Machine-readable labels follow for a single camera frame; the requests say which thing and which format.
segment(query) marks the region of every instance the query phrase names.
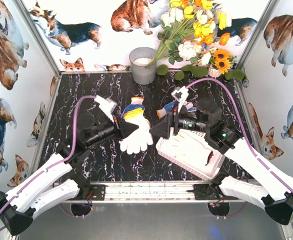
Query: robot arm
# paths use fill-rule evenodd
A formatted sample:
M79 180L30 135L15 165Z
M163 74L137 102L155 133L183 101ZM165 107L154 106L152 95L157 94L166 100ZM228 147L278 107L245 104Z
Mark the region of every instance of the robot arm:
M170 137L171 128L174 135L180 129L205 133L204 139L210 147L239 164L261 184L250 184L218 173L211 181L215 189L225 196L259 206L282 225L289 224L293 217L293 191L289 190L293 190L293 178L276 168L255 149L251 149L243 135L233 126L221 121L222 110L214 101L200 100L197 103L199 111L194 117L181 104L188 96L186 87L176 88L172 96L177 101L175 108L161 118L150 129L150 133L164 139Z

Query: green leaf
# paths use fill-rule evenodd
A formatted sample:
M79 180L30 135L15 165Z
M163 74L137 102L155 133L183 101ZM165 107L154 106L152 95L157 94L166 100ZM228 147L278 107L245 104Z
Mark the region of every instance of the green leaf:
M242 80L245 78L245 72L240 70L240 69L235 69L233 71L233 76L235 77L235 79L237 80Z
M203 66L190 66L190 71L197 78L203 78L209 73L208 69Z
M177 44L181 43L182 38L179 35L176 35L173 39Z
M157 69L156 69L156 73L158 75L161 75L161 76L166 75L168 73L168 71L169 71L169 68L165 64L162 64L162 65L158 66Z
M172 50L175 50L177 48L177 45L174 42L172 42L172 43L170 43L170 48Z
M191 57L191 58L189 59L189 61L190 61L192 64L197 64L197 63L198 63L198 59L197 59L196 56Z
M175 75L174 75L174 79L177 81L181 81L185 78L185 74L183 71L178 71Z
M190 67L191 67L191 65L188 64L188 65L185 65L185 66L181 67L181 70L182 71L185 71L185 72L189 72L190 71Z
M231 80L233 78L233 73L231 71L228 71L224 74L224 77L226 80Z
M168 62L172 65L175 64L175 60L172 57L169 57Z
M166 26L166 27L165 27L165 30L166 30L166 31L170 31L170 32L172 32L173 28L170 27L170 26Z
M165 35L164 35L164 38L168 39L170 37L171 33L172 33L171 31L166 31Z

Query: corgi wallpaper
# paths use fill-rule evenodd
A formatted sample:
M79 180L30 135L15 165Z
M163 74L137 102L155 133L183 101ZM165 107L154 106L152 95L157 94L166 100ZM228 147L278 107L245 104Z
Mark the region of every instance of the corgi wallpaper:
M228 31L226 46L239 59L269 0L221 0L232 17L232 26L217 32L217 39ZM37 30L60 71L125 71L130 69L129 54L138 47L156 49L160 17L170 0L24 0ZM185 62L171 65L180 68Z
M15 3L0 0L0 191L31 174L53 76Z

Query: white glove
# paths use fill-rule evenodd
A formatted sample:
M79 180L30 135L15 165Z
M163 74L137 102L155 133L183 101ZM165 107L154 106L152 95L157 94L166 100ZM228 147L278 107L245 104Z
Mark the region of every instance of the white glove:
M122 118L129 123L138 125L139 128L131 133L127 138L120 141L120 149L127 154L138 154L145 151L148 145L153 144L152 135L149 133L151 124L143 116L145 107L142 105L143 98L132 97L131 104L126 106L123 111Z

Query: yellow flower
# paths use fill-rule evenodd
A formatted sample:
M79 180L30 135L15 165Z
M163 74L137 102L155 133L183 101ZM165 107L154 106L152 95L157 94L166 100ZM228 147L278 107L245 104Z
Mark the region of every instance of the yellow flower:
M194 36L196 38L200 38L203 36L202 34L202 25L199 22L193 23L193 28L194 28Z
M171 7L180 7L182 4L181 0L170 0Z
M225 46L227 45L229 39L230 39L230 33L226 32L221 36L220 42L218 44L220 44L221 46Z
M216 59L228 59L230 57L230 53L227 50L220 48L214 52L213 57Z
M184 17L186 19L192 19L194 17L193 13L193 6L186 6L184 9Z
M219 29L221 30L225 29L227 27L227 15L224 12L219 12L218 19L219 19L219 24L218 24Z
M222 58L222 59L216 58L215 66L221 71L222 74L225 74L231 68L231 63L226 58Z
M212 2L210 0L201 0L201 2L202 2L202 7L204 9L209 10L209 9L213 8L213 4L212 4Z

